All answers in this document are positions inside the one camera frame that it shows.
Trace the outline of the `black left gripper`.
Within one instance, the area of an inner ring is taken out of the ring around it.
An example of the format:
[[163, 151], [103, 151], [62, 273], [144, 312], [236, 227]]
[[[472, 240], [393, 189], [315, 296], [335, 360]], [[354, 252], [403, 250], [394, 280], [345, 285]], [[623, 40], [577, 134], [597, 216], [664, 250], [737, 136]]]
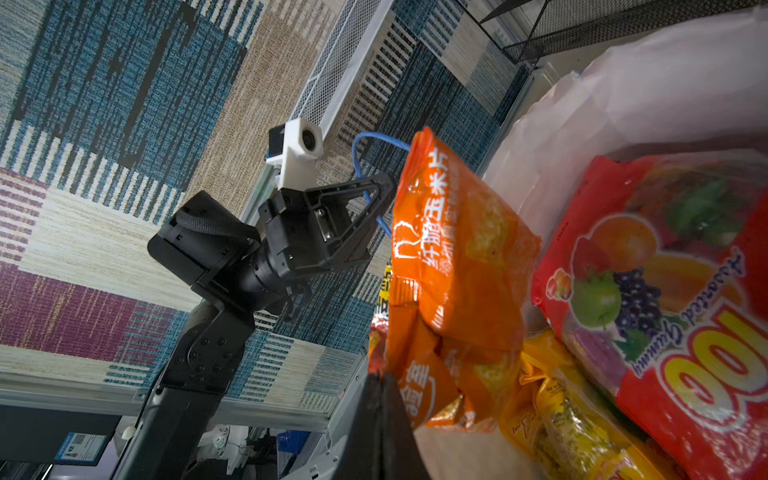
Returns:
[[[381, 173], [298, 191], [276, 191], [258, 208], [265, 260], [281, 278], [309, 278], [369, 261], [368, 245], [383, 227], [395, 182]], [[350, 215], [348, 204], [365, 205]]]

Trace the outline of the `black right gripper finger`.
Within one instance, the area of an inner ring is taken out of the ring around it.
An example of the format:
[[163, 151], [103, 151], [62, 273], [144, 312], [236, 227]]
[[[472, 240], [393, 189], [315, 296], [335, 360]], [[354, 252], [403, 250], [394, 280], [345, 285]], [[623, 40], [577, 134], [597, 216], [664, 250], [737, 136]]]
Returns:
[[367, 376], [335, 479], [428, 479], [398, 383], [390, 372]]

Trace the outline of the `small orange chip packet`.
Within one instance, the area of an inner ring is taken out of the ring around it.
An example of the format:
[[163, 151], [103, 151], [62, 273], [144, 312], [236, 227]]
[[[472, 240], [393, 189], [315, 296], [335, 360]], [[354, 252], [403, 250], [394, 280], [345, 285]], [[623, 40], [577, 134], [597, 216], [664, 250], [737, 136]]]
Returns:
[[384, 368], [411, 427], [491, 423], [516, 389], [539, 237], [429, 129], [413, 138], [392, 234]]

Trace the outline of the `yellow mango candy bag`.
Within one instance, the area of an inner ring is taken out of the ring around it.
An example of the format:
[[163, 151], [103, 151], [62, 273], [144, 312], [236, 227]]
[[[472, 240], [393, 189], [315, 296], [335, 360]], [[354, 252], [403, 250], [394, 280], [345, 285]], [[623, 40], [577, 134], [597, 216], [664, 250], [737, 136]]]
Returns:
[[582, 373], [555, 333], [525, 338], [502, 434], [550, 479], [686, 479], [688, 475]]

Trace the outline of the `red fruit candy bag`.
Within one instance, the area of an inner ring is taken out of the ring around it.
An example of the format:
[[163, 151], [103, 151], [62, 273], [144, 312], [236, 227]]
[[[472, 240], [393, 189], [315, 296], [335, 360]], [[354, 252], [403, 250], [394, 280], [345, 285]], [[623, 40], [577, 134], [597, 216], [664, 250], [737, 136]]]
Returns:
[[588, 166], [532, 301], [586, 374], [692, 479], [767, 475], [767, 158]]

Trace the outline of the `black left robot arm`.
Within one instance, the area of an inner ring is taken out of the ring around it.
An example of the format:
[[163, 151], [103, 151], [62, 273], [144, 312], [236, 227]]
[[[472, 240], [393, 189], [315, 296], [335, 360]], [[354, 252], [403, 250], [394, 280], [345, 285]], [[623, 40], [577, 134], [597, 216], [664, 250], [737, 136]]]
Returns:
[[153, 236], [150, 256], [200, 299], [136, 423], [117, 479], [182, 479], [255, 332], [262, 310], [290, 314], [311, 281], [367, 262], [397, 186], [381, 173], [309, 190], [284, 188], [248, 225], [206, 192]]

